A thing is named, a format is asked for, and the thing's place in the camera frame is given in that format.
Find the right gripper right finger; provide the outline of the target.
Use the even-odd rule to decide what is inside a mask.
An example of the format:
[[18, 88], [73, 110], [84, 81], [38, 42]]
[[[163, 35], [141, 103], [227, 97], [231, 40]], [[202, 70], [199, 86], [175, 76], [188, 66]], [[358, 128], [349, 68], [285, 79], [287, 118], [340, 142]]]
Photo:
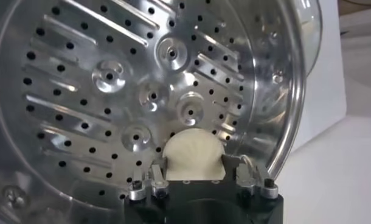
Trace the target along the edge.
[[226, 171], [224, 179], [234, 180], [241, 191], [251, 196], [257, 194], [268, 200], [278, 198], [279, 187], [261, 162], [247, 155], [223, 155], [221, 159]]

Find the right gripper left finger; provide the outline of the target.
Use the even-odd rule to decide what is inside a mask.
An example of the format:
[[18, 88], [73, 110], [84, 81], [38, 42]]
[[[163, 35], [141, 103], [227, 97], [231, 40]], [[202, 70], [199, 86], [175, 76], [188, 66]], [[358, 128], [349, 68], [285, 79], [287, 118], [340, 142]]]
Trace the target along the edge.
[[147, 198], [148, 193], [157, 199], [168, 195], [169, 182], [164, 179], [161, 167], [153, 164], [144, 172], [137, 168], [133, 171], [132, 182], [128, 187], [128, 196], [132, 201], [141, 201]]

